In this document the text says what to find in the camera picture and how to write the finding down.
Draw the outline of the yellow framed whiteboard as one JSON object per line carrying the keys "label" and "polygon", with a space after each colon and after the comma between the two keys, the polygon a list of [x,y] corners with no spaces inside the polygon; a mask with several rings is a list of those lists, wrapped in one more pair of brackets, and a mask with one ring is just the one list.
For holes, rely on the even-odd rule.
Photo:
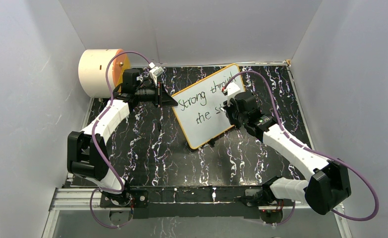
{"label": "yellow framed whiteboard", "polygon": [[238,65],[230,64],[172,96],[178,102],[173,111],[191,149],[233,127],[220,110],[227,100],[222,88],[239,72]]}

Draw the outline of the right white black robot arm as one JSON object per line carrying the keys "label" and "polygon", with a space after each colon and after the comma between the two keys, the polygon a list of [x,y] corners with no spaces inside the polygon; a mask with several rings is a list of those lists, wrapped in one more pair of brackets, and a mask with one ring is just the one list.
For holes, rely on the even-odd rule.
{"label": "right white black robot arm", "polygon": [[229,123],[243,127],[260,142],[275,149],[304,176],[303,180],[277,177],[262,185],[253,197],[269,205],[282,199],[307,203],[315,212],[325,215],[351,195],[347,167],[310,152],[305,144],[292,140],[294,136],[281,129],[277,120],[263,114],[250,92],[225,93],[223,103]]}

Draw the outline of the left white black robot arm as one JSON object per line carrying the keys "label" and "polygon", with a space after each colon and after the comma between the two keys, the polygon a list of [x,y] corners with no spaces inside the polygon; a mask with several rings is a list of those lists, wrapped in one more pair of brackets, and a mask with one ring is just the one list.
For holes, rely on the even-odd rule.
{"label": "left white black robot arm", "polygon": [[163,72],[162,67],[154,66],[149,71],[150,78],[141,80],[139,70],[124,70],[122,82],[113,89],[112,99],[102,112],[81,131],[72,131],[68,135],[68,172],[95,183],[100,192],[116,206],[128,205],[133,194],[128,182],[111,165],[107,142],[140,102],[151,102],[156,108],[177,105],[159,79]]}

